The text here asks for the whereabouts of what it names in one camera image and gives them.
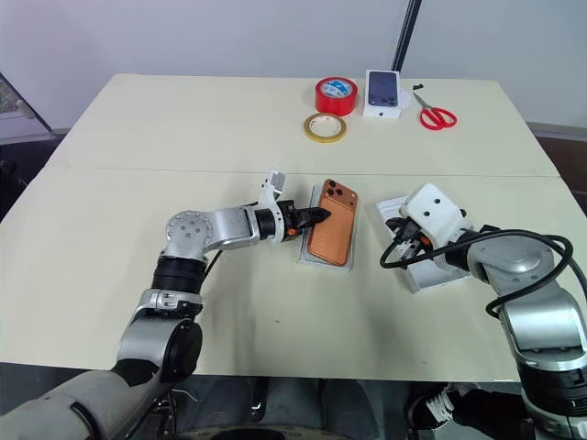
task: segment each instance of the smartphone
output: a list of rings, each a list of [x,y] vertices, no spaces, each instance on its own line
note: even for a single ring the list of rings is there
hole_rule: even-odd
[[[335,266],[347,264],[358,204],[356,192],[327,179],[322,186],[318,206],[330,211],[330,217],[312,229],[308,252]]]
[[[397,106],[397,76],[392,71],[369,72],[369,104]]]

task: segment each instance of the black pole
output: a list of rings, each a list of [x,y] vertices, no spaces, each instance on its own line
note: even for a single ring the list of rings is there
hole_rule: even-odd
[[[395,56],[393,57],[392,71],[400,71],[404,65],[405,53],[407,47],[410,45],[410,39],[412,38],[412,31],[414,30],[415,20],[418,17],[418,11],[422,0],[410,0],[407,10],[405,11],[404,25],[402,26],[402,33],[400,39],[397,42],[397,49],[395,50]]]

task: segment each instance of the scissors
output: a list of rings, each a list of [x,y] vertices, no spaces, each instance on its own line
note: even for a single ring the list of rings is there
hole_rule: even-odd
[[[424,101],[415,93],[414,96],[417,102],[422,105],[422,111],[420,112],[420,123],[428,130],[441,130],[443,128],[453,127],[455,124],[457,124],[457,117],[454,116],[449,110],[426,104],[426,101]]]

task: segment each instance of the tape roll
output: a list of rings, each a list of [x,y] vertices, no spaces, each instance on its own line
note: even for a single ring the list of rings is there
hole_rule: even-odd
[[[347,124],[330,113],[316,113],[304,121],[304,131],[316,142],[335,142],[345,136]]]
[[[316,84],[316,110],[344,116],[352,112],[357,101],[357,84],[347,78],[331,76]]]

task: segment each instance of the floor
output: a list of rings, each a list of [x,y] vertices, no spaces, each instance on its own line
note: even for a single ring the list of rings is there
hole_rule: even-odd
[[[10,209],[17,197],[44,166],[60,139],[30,144],[0,146],[0,220]],[[587,214],[587,143],[540,137],[538,142],[555,163],[562,178],[569,186],[584,213]],[[0,414],[6,413],[20,403],[34,399],[65,380],[79,374],[80,370],[68,368],[45,368],[16,364],[0,364]],[[217,380],[210,376],[193,376],[177,388],[203,397]],[[307,402],[301,403],[292,398],[292,380],[272,379],[268,400],[266,422],[280,422],[284,417],[296,413],[296,422],[316,425],[320,423],[316,412],[300,411],[310,409]],[[376,419],[380,426],[381,438],[405,438],[404,418],[402,416],[405,399],[414,383],[401,381],[364,380],[361,382],[367,392]],[[489,391],[519,392],[516,383],[482,384]],[[180,407],[187,411],[197,411],[197,403],[185,394],[177,393]],[[486,439],[470,428],[449,423],[437,432],[437,439]]]

